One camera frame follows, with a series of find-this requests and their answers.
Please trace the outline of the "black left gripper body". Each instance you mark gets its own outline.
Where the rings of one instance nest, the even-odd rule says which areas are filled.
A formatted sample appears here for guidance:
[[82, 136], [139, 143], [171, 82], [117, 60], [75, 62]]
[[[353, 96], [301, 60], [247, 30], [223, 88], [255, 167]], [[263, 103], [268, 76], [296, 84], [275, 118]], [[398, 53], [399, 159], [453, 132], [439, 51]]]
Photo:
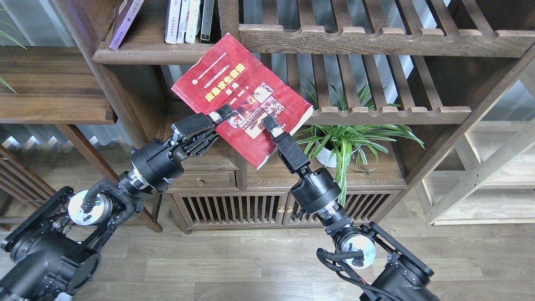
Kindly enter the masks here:
[[155, 139], [141, 149], [133, 149], [130, 194], [152, 189], [163, 192], [183, 174], [183, 161], [201, 156], [215, 143], [219, 124], [219, 113], [195, 114], [174, 122], [173, 136], [167, 141]]

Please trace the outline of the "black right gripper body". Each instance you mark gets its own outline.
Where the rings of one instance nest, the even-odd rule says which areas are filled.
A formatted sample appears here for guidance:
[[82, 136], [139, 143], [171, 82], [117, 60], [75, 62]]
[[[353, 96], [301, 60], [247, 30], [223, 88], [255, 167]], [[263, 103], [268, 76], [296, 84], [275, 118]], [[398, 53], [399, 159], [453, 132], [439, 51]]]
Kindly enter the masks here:
[[333, 216], [341, 208], [337, 203], [341, 189], [326, 168], [312, 171], [309, 158], [287, 132], [274, 132], [279, 157], [299, 177], [290, 192], [307, 214]]

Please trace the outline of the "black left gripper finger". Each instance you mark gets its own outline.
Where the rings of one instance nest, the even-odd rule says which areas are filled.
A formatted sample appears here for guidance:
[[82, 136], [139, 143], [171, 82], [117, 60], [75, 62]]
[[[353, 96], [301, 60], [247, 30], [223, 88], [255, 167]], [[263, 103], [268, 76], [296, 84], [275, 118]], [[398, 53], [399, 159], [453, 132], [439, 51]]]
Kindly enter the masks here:
[[208, 116], [214, 125], [220, 125], [222, 122], [233, 116], [233, 114], [234, 110], [231, 106], [229, 104], [224, 104], [218, 110], [212, 111]]

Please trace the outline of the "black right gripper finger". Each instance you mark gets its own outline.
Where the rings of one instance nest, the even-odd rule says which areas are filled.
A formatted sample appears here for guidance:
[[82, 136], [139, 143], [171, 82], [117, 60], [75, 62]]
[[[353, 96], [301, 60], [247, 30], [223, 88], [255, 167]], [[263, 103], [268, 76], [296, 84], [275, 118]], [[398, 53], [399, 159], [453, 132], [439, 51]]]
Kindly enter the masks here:
[[269, 114], [262, 119], [262, 125], [264, 125], [273, 139], [277, 139], [284, 134], [283, 128], [278, 124], [272, 114]]

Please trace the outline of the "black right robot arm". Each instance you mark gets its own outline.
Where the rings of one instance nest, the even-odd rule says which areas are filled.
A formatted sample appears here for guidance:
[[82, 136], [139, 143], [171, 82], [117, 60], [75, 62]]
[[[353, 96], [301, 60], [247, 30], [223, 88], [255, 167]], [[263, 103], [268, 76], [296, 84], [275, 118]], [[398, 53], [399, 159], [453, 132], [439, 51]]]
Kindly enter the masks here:
[[[376, 223], [355, 226], [338, 202], [341, 189], [331, 174], [325, 168], [309, 168], [307, 156], [273, 115], [264, 118], [262, 124], [285, 166], [299, 177], [291, 188], [293, 197], [304, 213], [318, 215], [332, 238], [334, 252], [319, 248], [319, 261], [346, 282], [359, 286], [363, 290], [361, 301], [437, 301], [438, 297], [427, 288], [433, 270]], [[368, 284], [357, 270], [372, 265], [376, 245], [387, 251], [387, 262], [376, 280]]]

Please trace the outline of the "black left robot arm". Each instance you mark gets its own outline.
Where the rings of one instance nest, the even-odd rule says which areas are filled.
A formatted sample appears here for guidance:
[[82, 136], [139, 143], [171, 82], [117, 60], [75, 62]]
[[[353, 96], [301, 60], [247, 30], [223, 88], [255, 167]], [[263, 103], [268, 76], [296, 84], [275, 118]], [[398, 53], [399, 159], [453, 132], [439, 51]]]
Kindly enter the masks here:
[[2, 241], [15, 266], [1, 280], [2, 301], [52, 301], [73, 296], [92, 279], [100, 250], [153, 190], [179, 178], [181, 163], [218, 139], [216, 127], [233, 115], [229, 105], [172, 124], [173, 136], [132, 151], [132, 171], [117, 183], [102, 179], [86, 191], [63, 187]]

